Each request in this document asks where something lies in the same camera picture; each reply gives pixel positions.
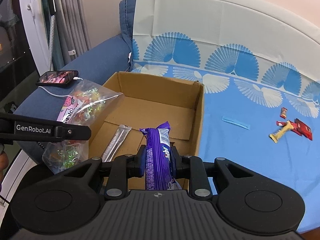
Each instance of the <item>silver screw head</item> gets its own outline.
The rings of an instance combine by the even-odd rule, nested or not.
[[[118,188],[111,188],[107,190],[107,195],[110,197],[118,197],[122,194],[122,191]]]
[[[195,191],[195,195],[198,197],[207,197],[210,195],[210,191],[205,188],[199,188]]]

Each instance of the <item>smartphone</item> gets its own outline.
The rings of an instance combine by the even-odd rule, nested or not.
[[[78,76],[76,70],[47,71],[36,83],[37,86],[66,87],[74,77]]]

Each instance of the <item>red candy wrapper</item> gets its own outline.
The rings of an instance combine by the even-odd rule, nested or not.
[[[286,109],[285,107],[281,107],[280,117],[283,119],[287,119],[287,111],[288,109]]]

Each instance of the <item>mattress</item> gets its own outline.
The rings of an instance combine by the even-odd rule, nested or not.
[[[306,205],[299,232],[320,226],[319,37],[261,0],[136,1],[132,71],[202,82],[199,157],[228,158],[296,190]],[[269,138],[282,107],[313,141],[292,131],[277,144]]]

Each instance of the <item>black metal arm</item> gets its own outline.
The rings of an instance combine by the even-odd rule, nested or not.
[[[89,140],[90,136],[88,126],[0,113],[0,143],[3,144],[13,144],[13,141]]]

